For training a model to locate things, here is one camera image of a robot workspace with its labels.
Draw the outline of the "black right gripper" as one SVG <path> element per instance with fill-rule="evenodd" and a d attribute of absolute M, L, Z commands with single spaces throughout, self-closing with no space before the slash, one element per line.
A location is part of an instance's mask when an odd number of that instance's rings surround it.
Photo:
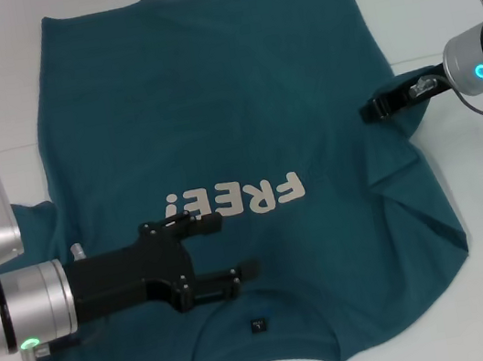
<path fill-rule="evenodd" d="M 447 90 L 451 90 L 451 85 L 443 74 L 426 72 L 415 76 L 398 87 L 397 110 L 410 109 Z M 360 108 L 360 118 L 365 123 L 385 121 L 394 114 L 394 106 L 392 94 L 375 95 Z"/>

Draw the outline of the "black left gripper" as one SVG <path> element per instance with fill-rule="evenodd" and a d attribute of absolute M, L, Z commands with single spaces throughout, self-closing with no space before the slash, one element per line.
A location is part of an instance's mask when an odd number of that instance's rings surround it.
<path fill-rule="evenodd" d="M 78 324 L 96 321 L 147 302 L 166 302 L 185 312 L 202 304 L 234 300 L 242 285 L 259 277 L 257 259 L 226 271 L 195 276 L 180 241 L 219 233 L 220 213 L 177 213 L 141 225 L 134 243 L 66 266 Z"/>

